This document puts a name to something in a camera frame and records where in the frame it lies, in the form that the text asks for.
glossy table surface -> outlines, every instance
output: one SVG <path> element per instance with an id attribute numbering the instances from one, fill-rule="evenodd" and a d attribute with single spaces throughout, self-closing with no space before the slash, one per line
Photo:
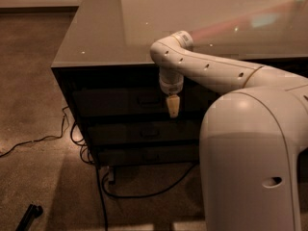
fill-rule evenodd
<path id="1" fill-rule="evenodd" d="M 151 64 L 150 45 L 179 30 L 204 54 L 308 57 L 307 0 L 83 0 L 52 65 Z"/>

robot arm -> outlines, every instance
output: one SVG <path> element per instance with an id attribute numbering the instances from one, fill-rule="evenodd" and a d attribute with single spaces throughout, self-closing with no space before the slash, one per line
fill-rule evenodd
<path id="1" fill-rule="evenodd" d="M 171 117 L 183 76 L 222 95 L 200 130 L 207 230 L 301 231 L 296 161 L 308 147 L 308 80 L 192 47 L 182 31 L 154 42 L 151 57 Z"/>

